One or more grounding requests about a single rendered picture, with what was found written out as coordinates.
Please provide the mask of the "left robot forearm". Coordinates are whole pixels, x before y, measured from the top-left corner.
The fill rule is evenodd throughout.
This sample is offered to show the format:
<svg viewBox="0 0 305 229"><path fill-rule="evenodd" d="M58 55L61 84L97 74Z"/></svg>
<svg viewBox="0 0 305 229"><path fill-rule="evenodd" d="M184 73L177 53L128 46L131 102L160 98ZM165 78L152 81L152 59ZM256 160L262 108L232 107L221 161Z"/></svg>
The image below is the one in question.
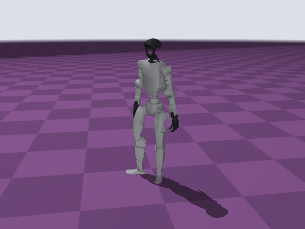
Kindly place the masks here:
<svg viewBox="0 0 305 229"><path fill-rule="evenodd" d="M168 97L168 102L169 102L169 109L170 109L170 113L173 112L174 116L176 116L178 114L177 112L177 106L176 106L176 102L175 102L175 94L174 94L174 90L171 90L171 97Z"/></svg>

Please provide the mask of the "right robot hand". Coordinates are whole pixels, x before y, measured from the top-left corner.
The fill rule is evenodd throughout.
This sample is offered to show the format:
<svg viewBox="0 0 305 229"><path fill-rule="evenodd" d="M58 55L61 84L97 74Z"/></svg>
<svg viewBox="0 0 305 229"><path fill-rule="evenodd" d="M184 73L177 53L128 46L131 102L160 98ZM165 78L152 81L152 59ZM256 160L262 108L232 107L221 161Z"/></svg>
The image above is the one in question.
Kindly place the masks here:
<svg viewBox="0 0 305 229"><path fill-rule="evenodd" d="M138 105L138 101L135 101L133 106L134 106L134 109L133 109L133 117L134 117L135 113L136 113L136 110L137 110L138 106L140 106L140 104Z"/></svg>

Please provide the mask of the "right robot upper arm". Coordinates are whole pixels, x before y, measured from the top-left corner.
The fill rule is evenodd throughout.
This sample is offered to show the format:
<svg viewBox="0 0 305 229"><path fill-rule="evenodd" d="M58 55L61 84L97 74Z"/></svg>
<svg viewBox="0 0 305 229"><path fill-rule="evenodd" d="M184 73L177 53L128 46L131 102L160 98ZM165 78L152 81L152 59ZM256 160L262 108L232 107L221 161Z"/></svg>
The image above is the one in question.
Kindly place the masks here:
<svg viewBox="0 0 305 229"><path fill-rule="evenodd" d="M135 81L135 86L139 87L139 88L142 88L144 87L143 85L143 79L142 79L142 62L144 60L140 60L137 62L137 67L138 67L138 80Z"/></svg>

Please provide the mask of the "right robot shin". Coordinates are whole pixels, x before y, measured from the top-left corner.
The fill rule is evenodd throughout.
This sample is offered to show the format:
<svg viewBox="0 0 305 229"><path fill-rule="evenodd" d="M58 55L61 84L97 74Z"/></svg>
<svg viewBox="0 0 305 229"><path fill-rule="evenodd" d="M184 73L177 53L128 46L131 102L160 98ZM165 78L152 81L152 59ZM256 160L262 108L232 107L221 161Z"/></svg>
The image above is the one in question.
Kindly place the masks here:
<svg viewBox="0 0 305 229"><path fill-rule="evenodd" d="M142 172L142 162L144 159L145 154L145 146L144 147L138 147L137 144L134 141L134 147L135 147L135 158L137 163L137 172Z"/></svg>

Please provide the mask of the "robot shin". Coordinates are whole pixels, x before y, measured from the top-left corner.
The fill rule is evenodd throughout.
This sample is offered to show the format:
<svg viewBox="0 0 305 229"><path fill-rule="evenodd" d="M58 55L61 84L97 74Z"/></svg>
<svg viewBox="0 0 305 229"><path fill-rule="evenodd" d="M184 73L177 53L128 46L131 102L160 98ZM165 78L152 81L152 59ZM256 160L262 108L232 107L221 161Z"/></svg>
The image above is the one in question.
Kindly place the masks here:
<svg viewBox="0 0 305 229"><path fill-rule="evenodd" d="M137 163L137 172L142 172L142 162L144 159L145 154L145 146L144 147L138 147L137 144L134 141L134 147L135 147L135 158Z"/></svg>
<svg viewBox="0 0 305 229"><path fill-rule="evenodd" d="M164 163L164 156L165 156L165 143L163 147L163 151L161 149L157 149L156 152L156 165L157 165L157 174L159 173L162 175L162 168Z"/></svg>

